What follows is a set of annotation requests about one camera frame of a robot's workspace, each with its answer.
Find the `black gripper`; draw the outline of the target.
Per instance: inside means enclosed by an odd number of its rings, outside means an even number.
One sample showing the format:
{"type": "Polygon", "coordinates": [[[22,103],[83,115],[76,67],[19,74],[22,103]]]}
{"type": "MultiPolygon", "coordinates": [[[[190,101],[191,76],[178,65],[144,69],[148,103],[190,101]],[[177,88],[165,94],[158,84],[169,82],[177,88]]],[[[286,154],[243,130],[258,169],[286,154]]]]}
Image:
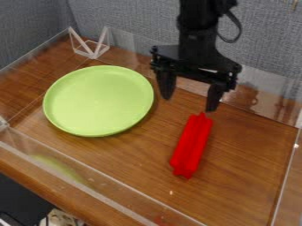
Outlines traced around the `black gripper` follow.
{"type": "Polygon", "coordinates": [[[210,85],[207,90],[206,112],[214,112],[226,91],[237,87],[237,75],[242,65],[215,53],[203,62],[183,59],[177,45],[154,46],[150,50],[151,69],[156,75],[159,92],[170,100],[177,88],[177,77],[183,77],[210,85]]]}

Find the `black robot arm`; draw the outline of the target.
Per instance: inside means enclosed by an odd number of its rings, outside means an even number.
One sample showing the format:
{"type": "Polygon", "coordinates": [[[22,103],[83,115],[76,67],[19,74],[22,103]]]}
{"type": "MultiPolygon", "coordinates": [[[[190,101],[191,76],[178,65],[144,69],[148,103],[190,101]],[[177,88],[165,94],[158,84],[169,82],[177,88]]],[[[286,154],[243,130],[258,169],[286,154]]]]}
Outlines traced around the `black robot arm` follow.
{"type": "Polygon", "coordinates": [[[231,12],[234,7],[237,0],[179,0],[178,44],[155,46],[150,50],[162,97],[171,98],[178,77],[207,83],[207,112],[217,111],[223,94],[237,87],[237,75],[242,72],[242,65],[217,49],[217,40],[237,42],[218,32],[222,17],[242,26],[231,12]]]}

